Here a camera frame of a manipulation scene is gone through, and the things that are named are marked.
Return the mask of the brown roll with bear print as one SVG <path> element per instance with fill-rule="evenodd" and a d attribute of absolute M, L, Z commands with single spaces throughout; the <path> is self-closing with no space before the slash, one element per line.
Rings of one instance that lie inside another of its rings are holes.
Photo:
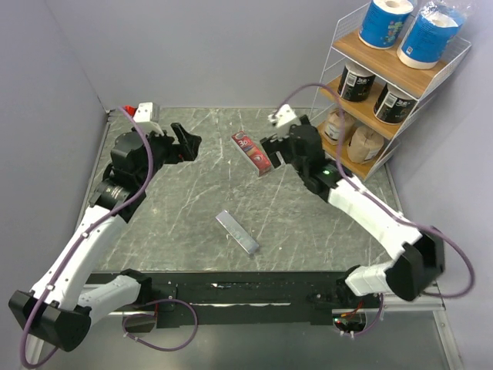
<path fill-rule="evenodd" d="M 348 112 L 332 109 L 324 122 L 324 135 L 331 145 L 337 145 L 341 135 L 344 139 L 350 137 L 350 132 L 357 120 Z"/>

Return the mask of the brown paper roll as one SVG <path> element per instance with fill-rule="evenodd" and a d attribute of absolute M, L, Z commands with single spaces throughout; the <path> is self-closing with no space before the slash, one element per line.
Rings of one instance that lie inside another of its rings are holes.
<path fill-rule="evenodd" d="M 384 145 L 384 137 L 368 126 L 359 126 L 347 146 L 351 162 L 364 164 L 372 160 Z"/>

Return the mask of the black paper roll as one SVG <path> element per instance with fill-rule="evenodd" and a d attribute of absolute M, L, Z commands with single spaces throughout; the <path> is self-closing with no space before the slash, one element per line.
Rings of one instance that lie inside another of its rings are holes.
<path fill-rule="evenodd" d="M 407 119 L 416 104 L 416 99 L 386 83 L 374 105 L 374 115 L 383 123 L 401 124 Z"/>

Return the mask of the blue printed paper roll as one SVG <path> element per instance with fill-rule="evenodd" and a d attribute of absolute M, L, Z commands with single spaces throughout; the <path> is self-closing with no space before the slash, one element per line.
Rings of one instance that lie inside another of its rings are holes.
<path fill-rule="evenodd" d="M 416 1 L 374 0 L 359 31 L 360 40 L 374 49 L 389 49 L 397 41 Z"/>

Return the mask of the blue clear-wrapped paper roll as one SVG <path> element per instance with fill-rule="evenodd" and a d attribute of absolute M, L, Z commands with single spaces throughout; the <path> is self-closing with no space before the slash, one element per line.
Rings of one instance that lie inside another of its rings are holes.
<path fill-rule="evenodd" d="M 397 49 L 397 57 L 412 69 L 434 68 L 475 6 L 476 1 L 468 0 L 426 1 Z"/>

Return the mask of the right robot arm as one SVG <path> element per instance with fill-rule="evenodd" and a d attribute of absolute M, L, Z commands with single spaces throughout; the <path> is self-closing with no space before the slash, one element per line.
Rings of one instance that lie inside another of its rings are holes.
<path fill-rule="evenodd" d="M 444 272 L 444 244 L 429 231 L 412 227 L 408 220 L 373 197 L 359 179 L 339 170 L 326 158 L 317 129 L 292 125 L 287 136 L 260 141 L 272 164 L 290 164 L 305 187 L 343 211 L 363 227 L 390 256 L 390 261 L 350 268 L 337 288 L 345 307 L 357 305 L 369 294 L 392 293 L 404 301 L 416 299 Z"/>

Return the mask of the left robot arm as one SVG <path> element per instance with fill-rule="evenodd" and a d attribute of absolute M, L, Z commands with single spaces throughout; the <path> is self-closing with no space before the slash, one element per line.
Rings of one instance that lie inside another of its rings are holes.
<path fill-rule="evenodd" d="M 30 291 L 16 291 L 8 302 L 22 328 L 55 348 L 70 352 L 108 313 L 126 305 L 147 308 L 151 277 L 127 269 L 93 293 L 82 289 L 104 250 L 128 225 L 146 198 L 150 180 L 165 164 L 194 161 L 202 139 L 172 124 L 174 136 L 132 129 L 119 135 L 102 180 L 83 218 L 55 263 Z"/>

